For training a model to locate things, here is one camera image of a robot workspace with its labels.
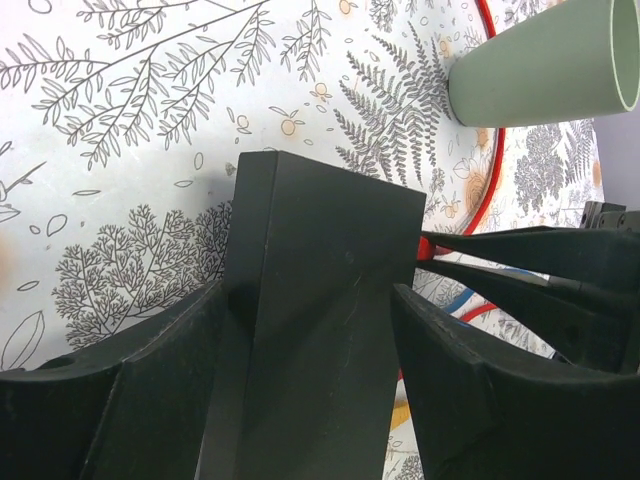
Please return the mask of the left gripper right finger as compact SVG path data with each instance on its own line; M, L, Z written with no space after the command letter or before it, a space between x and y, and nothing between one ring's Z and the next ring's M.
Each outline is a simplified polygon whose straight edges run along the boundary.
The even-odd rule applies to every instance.
M639 379L529 353L397 284L392 325L429 479L635 479Z

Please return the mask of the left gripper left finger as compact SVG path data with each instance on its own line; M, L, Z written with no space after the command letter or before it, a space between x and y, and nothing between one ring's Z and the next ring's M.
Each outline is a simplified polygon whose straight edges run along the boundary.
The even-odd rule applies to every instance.
M239 412L229 288L1 375L5 479L228 479Z

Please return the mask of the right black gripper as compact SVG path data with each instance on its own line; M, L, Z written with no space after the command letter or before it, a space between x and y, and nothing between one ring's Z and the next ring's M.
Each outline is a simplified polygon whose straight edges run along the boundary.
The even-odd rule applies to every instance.
M565 362L609 373L639 369L640 211L587 201L580 228L532 227L461 236L425 232L443 247L509 269L431 256L417 267L456 280L514 317Z

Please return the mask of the black network switch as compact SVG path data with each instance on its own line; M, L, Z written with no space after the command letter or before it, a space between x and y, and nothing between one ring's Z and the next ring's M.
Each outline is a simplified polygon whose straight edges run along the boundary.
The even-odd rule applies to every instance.
M394 284L425 196L284 151L239 157L204 479L379 479L399 374Z

